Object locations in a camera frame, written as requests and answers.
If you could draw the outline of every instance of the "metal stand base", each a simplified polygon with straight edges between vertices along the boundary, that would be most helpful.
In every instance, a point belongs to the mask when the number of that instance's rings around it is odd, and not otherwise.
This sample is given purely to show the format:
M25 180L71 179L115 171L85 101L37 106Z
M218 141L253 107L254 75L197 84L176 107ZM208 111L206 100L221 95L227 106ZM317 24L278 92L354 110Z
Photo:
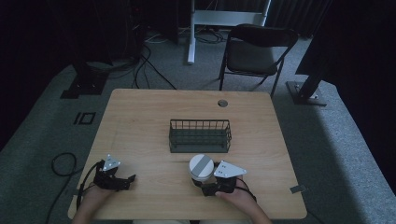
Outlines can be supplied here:
M295 81L288 81L286 82L286 85L288 86L288 89L290 91L291 97L293 98L293 102L296 105L320 105L320 106L326 106L326 102L323 100L323 97L319 91L319 89L316 89L314 94L312 94L311 97L308 99L304 99L299 97L299 91L300 88L303 86L303 82L295 82Z
M92 83L81 85L76 76L69 90L62 93L61 99L77 99L80 95L100 95L106 85L108 73L96 75Z

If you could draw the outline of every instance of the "wooden table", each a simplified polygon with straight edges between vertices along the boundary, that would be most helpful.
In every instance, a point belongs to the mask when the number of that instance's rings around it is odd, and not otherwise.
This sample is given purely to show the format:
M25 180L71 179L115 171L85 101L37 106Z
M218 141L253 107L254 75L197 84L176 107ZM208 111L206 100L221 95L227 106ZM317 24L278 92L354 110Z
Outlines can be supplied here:
M228 105L221 107L219 100ZM196 155L171 153L170 119L228 119L233 139L228 153L206 154L247 170L244 179L270 218L303 218L306 210L271 98L264 92L114 90L80 182L99 160L121 161L119 178L136 174L97 219L245 219L230 204L205 197L189 174ZM94 172L87 183L93 180ZM76 198L68 215L76 212Z

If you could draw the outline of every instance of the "black wire basket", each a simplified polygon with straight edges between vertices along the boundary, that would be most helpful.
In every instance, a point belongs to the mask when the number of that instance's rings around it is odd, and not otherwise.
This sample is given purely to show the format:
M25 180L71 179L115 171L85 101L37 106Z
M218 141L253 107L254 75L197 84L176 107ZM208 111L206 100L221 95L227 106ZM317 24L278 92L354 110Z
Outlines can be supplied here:
M231 142L227 119L171 119L169 147L171 152L225 153Z

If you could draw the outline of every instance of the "white stand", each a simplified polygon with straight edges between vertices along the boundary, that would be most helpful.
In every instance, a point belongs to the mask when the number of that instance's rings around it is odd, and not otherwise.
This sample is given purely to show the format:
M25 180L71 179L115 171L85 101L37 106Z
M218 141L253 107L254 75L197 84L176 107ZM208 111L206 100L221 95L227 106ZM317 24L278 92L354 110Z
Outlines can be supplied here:
M191 0L191 35L188 63L194 63L195 55L195 24L235 26L242 23L264 26L271 0L267 0L262 13L195 10L195 0Z

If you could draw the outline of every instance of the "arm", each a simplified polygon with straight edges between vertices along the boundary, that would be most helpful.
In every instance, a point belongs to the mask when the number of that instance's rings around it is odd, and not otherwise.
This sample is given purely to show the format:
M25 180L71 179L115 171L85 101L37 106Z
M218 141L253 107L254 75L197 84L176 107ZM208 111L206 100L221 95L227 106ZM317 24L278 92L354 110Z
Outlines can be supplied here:
M245 184L237 179L236 186L240 188L246 188ZM233 204L241 212L245 213L250 217L254 224L270 224L272 223L270 218L265 214L262 208L254 201L254 199L247 192L241 189L235 189L233 193L225 193L218 191L216 196L225 200L228 203Z
M110 189L101 189L92 186L87 189L87 193L73 217L72 224L88 224L93 218L95 212L105 203L107 198L114 192Z

